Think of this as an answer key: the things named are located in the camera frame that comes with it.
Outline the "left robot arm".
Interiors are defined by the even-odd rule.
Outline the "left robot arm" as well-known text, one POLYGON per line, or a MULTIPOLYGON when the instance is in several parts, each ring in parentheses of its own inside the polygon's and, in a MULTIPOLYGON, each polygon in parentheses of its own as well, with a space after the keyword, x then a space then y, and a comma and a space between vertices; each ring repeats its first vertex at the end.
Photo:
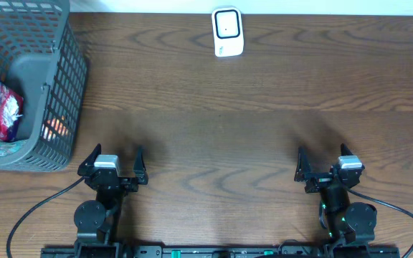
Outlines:
POLYGON ((117 240, 123 199, 148 183, 142 147, 137 148, 134 177, 120 174, 116 155, 103 155, 101 145, 80 164, 77 174, 96 192, 94 200, 80 204, 74 214, 75 257, 133 257, 133 248, 117 240))

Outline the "teal snack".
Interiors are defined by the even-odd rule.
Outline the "teal snack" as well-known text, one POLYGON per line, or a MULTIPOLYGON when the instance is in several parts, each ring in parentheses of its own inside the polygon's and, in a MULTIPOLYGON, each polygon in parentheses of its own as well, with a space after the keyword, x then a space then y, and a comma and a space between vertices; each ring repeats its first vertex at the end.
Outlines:
POLYGON ((16 140, 13 142, 0 141, 0 157, 8 156, 19 151, 27 140, 16 140))

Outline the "small orange juice carton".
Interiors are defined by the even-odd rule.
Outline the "small orange juice carton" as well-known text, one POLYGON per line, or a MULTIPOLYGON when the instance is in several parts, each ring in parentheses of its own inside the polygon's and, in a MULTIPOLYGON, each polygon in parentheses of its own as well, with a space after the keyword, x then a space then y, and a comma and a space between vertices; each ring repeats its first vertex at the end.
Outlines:
POLYGON ((48 120, 42 126, 42 137, 47 141, 53 141, 54 139, 59 138, 60 136, 68 136, 69 130, 67 126, 63 123, 64 120, 64 116, 62 116, 61 119, 52 118, 51 120, 48 120))

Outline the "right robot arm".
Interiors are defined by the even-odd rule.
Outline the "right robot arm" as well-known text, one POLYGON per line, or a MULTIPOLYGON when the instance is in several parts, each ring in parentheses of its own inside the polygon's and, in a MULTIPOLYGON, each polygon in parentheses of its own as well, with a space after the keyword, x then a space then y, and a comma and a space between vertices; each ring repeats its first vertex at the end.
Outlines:
POLYGON ((360 182, 363 163, 346 145, 328 172, 312 170, 304 148, 298 149, 294 180, 305 183, 307 194, 321 195, 321 213, 330 239, 320 248, 323 257, 372 257, 377 210, 371 204, 350 201, 348 191, 360 182))

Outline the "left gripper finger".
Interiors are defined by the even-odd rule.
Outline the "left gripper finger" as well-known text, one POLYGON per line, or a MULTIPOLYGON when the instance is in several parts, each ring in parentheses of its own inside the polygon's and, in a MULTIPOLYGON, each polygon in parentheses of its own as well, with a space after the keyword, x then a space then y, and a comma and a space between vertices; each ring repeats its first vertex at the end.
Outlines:
POLYGON ((98 143, 92 153, 79 165, 77 174, 79 176, 91 176, 95 171, 95 160, 101 154, 101 144, 98 143))
POLYGON ((143 147, 138 146, 136 158, 133 164, 133 172, 141 185, 148 184, 148 174, 143 160, 143 147))

